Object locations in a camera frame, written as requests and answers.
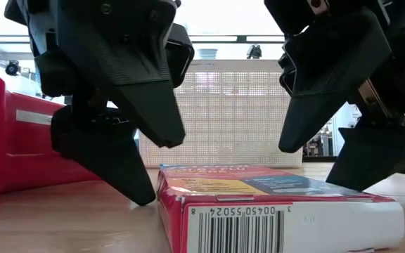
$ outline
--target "red box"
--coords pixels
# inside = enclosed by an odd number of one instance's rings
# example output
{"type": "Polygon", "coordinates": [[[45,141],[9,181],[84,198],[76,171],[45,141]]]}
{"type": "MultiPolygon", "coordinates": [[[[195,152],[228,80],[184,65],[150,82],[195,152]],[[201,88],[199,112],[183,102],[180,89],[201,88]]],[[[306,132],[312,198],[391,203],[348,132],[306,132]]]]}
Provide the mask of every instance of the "red box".
{"type": "Polygon", "coordinates": [[[163,167],[157,193],[173,253],[370,252],[404,236],[388,197],[264,167],[163,167]]]}
{"type": "Polygon", "coordinates": [[[51,147],[50,123],[63,105],[12,93],[0,79],[0,193],[100,180],[51,147]]]}

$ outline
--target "wooden table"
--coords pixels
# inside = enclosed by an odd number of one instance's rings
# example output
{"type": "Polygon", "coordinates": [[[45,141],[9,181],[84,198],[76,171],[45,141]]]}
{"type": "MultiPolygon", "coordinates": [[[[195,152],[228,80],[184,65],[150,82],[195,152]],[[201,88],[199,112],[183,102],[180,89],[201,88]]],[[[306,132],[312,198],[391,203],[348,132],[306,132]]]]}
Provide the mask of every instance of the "wooden table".
{"type": "MultiPolygon", "coordinates": [[[[325,179],[331,164],[305,164],[289,172],[325,179]]],[[[156,170],[150,170],[155,181],[156,170]]],[[[405,209],[405,176],[368,189],[405,209]]],[[[169,253],[154,204],[138,208],[104,182],[83,182],[2,196],[0,253],[169,253]]],[[[399,249],[404,252],[405,240],[399,249]]]]}

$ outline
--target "barcode number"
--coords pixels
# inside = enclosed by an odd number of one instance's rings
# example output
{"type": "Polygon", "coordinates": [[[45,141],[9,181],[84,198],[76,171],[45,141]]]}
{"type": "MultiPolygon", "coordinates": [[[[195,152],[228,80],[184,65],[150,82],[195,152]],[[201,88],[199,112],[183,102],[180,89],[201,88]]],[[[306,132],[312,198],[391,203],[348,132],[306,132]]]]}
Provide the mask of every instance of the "barcode number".
{"type": "Polygon", "coordinates": [[[191,207],[188,253],[282,253],[290,207],[191,207]]]}

